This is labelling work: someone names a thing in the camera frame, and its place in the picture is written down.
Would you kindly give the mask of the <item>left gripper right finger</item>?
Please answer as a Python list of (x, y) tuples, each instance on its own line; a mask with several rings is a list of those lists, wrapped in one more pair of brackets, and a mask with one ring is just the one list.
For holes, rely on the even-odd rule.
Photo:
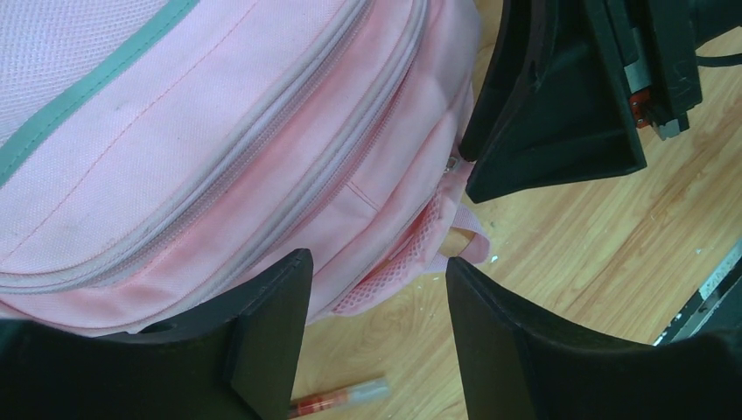
[(454, 257), (445, 272), (471, 419), (738, 419), (741, 331), (652, 346), (546, 310)]

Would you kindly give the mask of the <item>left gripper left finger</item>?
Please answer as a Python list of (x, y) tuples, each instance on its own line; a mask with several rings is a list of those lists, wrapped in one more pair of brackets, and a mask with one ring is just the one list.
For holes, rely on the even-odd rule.
[(1, 324), (4, 419), (285, 419), (312, 284), (297, 249), (139, 333)]

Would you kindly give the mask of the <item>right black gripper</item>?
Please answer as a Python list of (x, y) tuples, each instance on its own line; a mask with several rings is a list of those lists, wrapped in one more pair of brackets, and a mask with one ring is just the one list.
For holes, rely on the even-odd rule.
[(740, 53), (697, 49), (741, 26), (741, 2), (506, 1), (483, 85), (459, 145), (482, 203), (530, 188), (645, 168), (637, 128), (690, 126), (701, 67)]

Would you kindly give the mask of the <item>pink student backpack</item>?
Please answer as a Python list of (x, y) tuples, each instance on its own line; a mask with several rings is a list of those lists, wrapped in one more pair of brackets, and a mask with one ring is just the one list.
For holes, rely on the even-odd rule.
[(136, 333), (313, 256), (309, 321), (441, 271), (471, 1), (4, 1), (1, 316)]

